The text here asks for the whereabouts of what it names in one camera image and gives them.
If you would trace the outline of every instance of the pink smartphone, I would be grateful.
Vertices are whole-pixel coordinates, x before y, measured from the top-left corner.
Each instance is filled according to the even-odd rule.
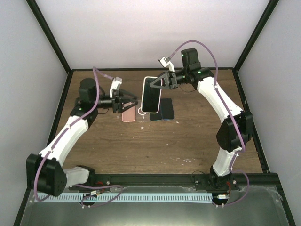
[[[124,107],[131,105],[132,102],[123,104]],[[122,113],[122,121],[123,122],[132,122],[136,119],[136,106],[127,109],[125,112]]]

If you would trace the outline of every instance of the phone screen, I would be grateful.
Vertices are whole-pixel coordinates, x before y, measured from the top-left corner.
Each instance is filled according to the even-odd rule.
[[[150,83],[156,77],[145,77],[143,83],[142,93],[142,111],[146,113],[157,113],[159,111],[161,89],[151,88]],[[155,85],[162,85],[162,80],[155,83]]]
[[[174,108],[171,98],[161,99],[162,118],[164,120],[174,119]]]

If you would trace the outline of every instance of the metal sheet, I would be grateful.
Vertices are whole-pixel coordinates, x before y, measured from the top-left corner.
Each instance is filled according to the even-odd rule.
[[[242,196],[232,191],[230,201]],[[275,188],[252,186],[241,202],[215,208],[203,203],[111,203],[82,209],[77,202],[31,202],[21,225],[29,226],[118,226],[118,225],[288,225]]]

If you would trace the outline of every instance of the white bracket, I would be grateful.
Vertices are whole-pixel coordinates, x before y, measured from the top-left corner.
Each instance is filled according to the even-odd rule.
[[[169,71],[175,72],[174,65],[170,62],[170,60],[168,60],[168,58],[163,57],[159,60],[159,62],[163,67],[168,67]]]

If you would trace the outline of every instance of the smartphone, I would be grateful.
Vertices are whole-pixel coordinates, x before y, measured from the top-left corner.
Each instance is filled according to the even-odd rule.
[[[160,106],[161,89],[150,87],[151,82],[156,78],[157,77],[145,77],[143,80],[141,99],[142,111],[150,114],[158,113]],[[155,85],[162,86],[162,80],[156,82]]]
[[[161,112],[163,120],[174,119],[174,107],[171,98],[161,99]]]
[[[150,120],[151,121],[161,121],[162,120],[161,106],[159,107],[159,111],[157,113],[150,114]]]
[[[123,106],[127,107],[131,105],[132,102],[126,103]],[[130,109],[127,109],[125,112],[122,113],[122,121],[123,122],[132,122],[136,119],[136,106],[131,107]]]

